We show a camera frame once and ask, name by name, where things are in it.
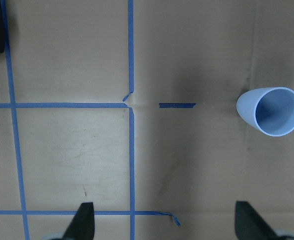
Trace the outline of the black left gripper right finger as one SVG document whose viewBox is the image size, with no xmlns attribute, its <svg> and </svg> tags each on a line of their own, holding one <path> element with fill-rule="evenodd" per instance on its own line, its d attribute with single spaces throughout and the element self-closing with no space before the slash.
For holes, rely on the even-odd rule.
<svg viewBox="0 0 294 240">
<path fill-rule="evenodd" d="M 247 201 L 236 201 L 235 234 L 239 240 L 277 240 L 279 238 Z"/>
</svg>

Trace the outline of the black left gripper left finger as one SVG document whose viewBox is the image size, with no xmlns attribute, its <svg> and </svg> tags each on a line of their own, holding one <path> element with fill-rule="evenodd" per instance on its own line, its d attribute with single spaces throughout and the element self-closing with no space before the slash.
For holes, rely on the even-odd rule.
<svg viewBox="0 0 294 240">
<path fill-rule="evenodd" d="M 93 202 L 84 202 L 78 208 L 63 234 L 64 240 L 92 240 L 95 234 Z"/>
</svg>

